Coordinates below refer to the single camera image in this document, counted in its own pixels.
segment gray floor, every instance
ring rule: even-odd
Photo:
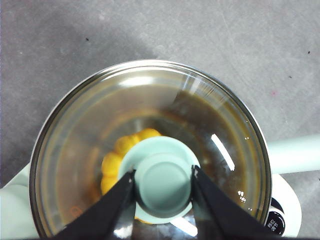
[[[320,1],[1,1],[1,185],[61,97],[113,64],[164,59],[223,81],[267,141],[320,133]],[[286,174],[320,235],[320,172]]]

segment white base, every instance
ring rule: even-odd
[[[285,230],[283,237],[296,237],[302,221],[301,205],[297,195],[279,174],[272,175],[272,197],[283,208]]]

